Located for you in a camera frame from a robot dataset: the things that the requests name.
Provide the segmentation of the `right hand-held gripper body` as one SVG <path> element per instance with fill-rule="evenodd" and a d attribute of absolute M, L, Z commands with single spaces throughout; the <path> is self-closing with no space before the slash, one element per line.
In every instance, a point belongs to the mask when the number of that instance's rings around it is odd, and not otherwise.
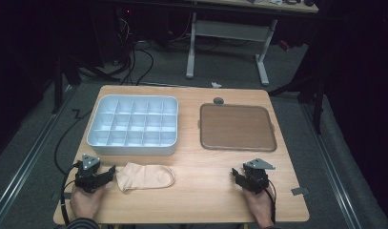
<path fill-rule="evenodd" d="M 269 186 L 267 170 L 274 170 L 276 167 L 261 158 L 255 158 L 243 164 L 245 173 L 245 188 L 259 194 Z"/>

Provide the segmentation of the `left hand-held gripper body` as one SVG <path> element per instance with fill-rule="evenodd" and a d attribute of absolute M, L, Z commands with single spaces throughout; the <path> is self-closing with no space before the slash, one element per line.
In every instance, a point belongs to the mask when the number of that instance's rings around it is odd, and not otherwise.
<path fill-rule="evenodd" d="M 96 172 L 100 167 L 100 159 L 86 154 L 82 155 L 82 160 L 78 165 L 78 171 L 75 175 L 75 186 L 83 189 L 87 193 L 94 193 L 97 189 Z"/>

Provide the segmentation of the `white divided storage box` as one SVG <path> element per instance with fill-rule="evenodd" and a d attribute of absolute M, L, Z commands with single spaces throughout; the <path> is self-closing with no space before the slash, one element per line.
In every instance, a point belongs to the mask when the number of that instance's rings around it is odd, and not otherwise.
<path fill-rule="evenodd" d="M 104 95 L 87 143 L 102 156 L 169 156 L 178 136 L 178 100 L 165 95 Z"/>

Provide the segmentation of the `pale pink sock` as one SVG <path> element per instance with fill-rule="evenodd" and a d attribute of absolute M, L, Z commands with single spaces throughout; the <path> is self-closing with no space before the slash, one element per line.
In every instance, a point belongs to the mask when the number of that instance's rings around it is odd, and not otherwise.
<path fill-rule="evenodd" d="M 128 162 L 116 172 L 118 188 L 128 190 L 161 189 L 174 184 L 174 172 L 163 165 L 139 165 Z"/>

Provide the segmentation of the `person's left hand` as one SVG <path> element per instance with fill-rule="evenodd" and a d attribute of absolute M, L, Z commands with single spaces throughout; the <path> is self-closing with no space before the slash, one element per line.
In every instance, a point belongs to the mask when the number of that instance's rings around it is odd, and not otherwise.
<path fill-rule="evenodd" d="M 71 210 L 74 216 L 94 219 L 100 208 L 101 198 L 105 188 L 97 188 L 93 193 L 87 193 L 82 188 L 74 186 L 71 192 Z"/>

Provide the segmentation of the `person's right hand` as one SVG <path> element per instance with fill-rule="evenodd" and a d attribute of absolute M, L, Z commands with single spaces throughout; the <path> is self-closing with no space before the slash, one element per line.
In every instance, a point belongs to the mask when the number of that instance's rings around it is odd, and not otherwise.
<path fill-rule="evenodd" d="M 243 195 L 260 229 L 266 229 L 275 225 L 272 221 L 273 201 L 269 197 L 269 195 L 273 196 L 274 194 L 270 187 L 259 194 L 243 189 Z"/>

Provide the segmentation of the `brown wooden tray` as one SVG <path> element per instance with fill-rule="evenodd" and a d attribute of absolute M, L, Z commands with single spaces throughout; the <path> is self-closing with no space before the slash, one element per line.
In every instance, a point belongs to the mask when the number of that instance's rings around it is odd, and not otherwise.
<path fill-rule="evenodd" d="M 206 149 L 273 152 L 277 148 L 275 127 L 261 106 L 203 104 L 199 129 Z"/>

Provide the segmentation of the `black metal stand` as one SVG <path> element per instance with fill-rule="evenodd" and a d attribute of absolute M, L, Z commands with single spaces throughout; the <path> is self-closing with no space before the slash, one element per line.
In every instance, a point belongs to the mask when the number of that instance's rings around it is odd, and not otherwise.
<path fill-rule="evenodd" d="M 295 79 L 292 82 L 272 90 L 269 92 L 269 96 L 277 96 L 284 92 L 299 91 L 297 100 L 301 104 L 314 105 L 312 113 L 312 124 L 315 131 L 320 135 L 320 120 L 323 112 L 322 103 L 325 89 L 326 77 L 324 75 L 312 74 L 302 77 L 301 79 Z"/>
<path fill-rule="evenodd" d="M 81 76 L 78 74 L 78 68 L 82 67 L 91 73 L 108 81 L 117 81 L 109 73 L 98 70 L 95 66 L 81 60 L 70 54 L 60 54 L 54 63 L 54 107 L 52 112 L 56 115 L 59 113 L 64 104 L 63 77 L 66 77 L 71 86 L 81 84 Z"/>

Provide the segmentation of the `metal floor rail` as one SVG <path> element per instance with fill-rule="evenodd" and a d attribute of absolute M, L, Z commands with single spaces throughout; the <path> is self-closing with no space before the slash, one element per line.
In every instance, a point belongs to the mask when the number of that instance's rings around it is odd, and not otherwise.
<path fill-rule="evenodd" d="M 327 178 L 330 182 L 332 190 L 337 200 L 337 204 L 340 208 L 342 215 L 346 221 L 349 229 L 362 229 L 360 221 L 357 217 L 356 211 L 349 198 L 342 180 L 337 172 L 334 162 L 328 152 L 328 149 L 323 141 L 321 134 L 319 134 L 315 128 L 313 122 L 312 109 L 309 105 L 300 104 L 300 109 L 305 116 L 308 126 L 311 129 L 315 142 L 317 143 L 318 152 L 320 154 L 324 170 L 326 171 Z"/>
<path fill-rule="evenodd" d="M 26 182 L 63 107 L 75 90 L 75 86 L 66 86 L 62 90 L 63 101 L 55 108 L 54 88 L 48 88 L 43 101 L 26 116 L 0 156 L 0 222 Z"/>

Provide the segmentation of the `white metal frame desk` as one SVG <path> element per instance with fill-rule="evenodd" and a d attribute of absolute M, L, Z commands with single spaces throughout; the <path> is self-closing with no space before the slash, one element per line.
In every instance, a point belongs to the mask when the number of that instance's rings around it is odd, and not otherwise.
<path fill-rule="evenodd" d="M 267 12 L 318 13 L 315 0 L 193 0 L 194 5 L 212 4 L 213 6 L 243 7 L 246 10 L 266 10 Z M 255 55 L 255 63 L 260 82 L 269 85 L 264 58 L 276 30 L 277 17 L 267 25 L 222 22 L 218 19 L 198 19 L 192 14 L 190 50 L 187 60 L 186 77 L 194 77 L 195 40 L 198 36 L 225 38 L 233 40 L 261 42 L 260 53 Z"/>

